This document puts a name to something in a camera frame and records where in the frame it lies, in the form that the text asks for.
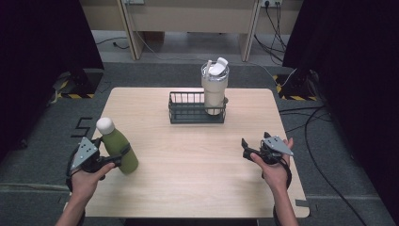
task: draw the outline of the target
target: white bottle lid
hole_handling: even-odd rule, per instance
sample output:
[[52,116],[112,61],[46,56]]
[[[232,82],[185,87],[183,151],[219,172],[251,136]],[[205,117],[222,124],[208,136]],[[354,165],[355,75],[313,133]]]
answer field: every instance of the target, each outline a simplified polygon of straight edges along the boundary
[[213,76],[220,75],[225,71],[228,63],[229,62],[225,58],[219,57],[214,67],[209,69],[209,73]]
[[104,117],[100,118],[96,123],[97,129],[102,135],[108,135],[115,129],[115,124],[111,119]]

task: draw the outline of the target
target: green bottle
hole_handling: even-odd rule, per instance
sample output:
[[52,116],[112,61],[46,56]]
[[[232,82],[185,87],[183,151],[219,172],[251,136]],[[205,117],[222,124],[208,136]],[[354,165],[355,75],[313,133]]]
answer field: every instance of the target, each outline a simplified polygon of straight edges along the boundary
[[138,166],[138,160],[126,136],[115,128],[114,122],[109,118],[100,118],[97,129],[103,135],[103,144],[110,156],[122,154],[125,150],[120,171],[125,174],[133,172]]

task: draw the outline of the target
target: black wire basket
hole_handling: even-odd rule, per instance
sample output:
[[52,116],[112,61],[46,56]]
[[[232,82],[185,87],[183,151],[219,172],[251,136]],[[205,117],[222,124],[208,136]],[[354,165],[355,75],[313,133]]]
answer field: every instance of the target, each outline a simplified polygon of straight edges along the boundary
[[224,123],[225,97],[221,107],[205,107],[204,92],[174,92],[169,94],[170,123]]

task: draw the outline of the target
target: yellow-black tape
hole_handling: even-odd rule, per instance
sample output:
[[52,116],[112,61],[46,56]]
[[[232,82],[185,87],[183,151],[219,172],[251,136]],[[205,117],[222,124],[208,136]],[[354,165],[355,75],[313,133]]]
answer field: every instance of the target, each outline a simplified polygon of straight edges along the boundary
[[[274,80],[277,81],[278,76],[274,75],[273,76]],[[294,100],[294,101],[316,101],[316,97],[314,95],[290,95],[287,96],[284,94],[284,87],[281,86],[281,84],[277,84],[276,86],[277,93],[279,94],[279,97],[283,100]]]
[[58,93],[58,98],[86,99],[93,98],[94,94]]

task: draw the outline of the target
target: wall socket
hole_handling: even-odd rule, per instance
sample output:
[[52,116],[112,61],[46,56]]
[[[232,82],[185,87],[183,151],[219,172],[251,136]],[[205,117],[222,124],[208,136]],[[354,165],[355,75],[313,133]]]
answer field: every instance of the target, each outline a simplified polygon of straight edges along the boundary
[[144,0],[124,0],[125,5],[144,5]]
[[282,0],[262,0],[261,1],[261,7],[264,8],[264,4],[266,3],[266,1],[269,2],[269,7],[270,8],[276,8],[277,7],[277,3],[279,3],[280,7],[282,5]]

